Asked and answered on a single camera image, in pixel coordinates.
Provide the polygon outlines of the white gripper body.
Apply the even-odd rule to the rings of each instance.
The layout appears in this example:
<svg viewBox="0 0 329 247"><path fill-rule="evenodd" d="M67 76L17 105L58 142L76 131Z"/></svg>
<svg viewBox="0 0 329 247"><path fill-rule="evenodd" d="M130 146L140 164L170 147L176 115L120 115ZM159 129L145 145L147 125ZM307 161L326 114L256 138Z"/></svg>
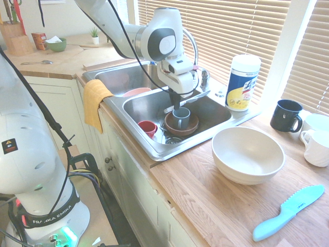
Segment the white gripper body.
<svg viewBox="0 0 329 247"><path fill-rule="evenodd" d="M163 63L157 63L157 75L160 81L170 89L180 95L191 95L193 93L193 77L190 72L175 75L172 72L167 73L163 68Z"/></svg>

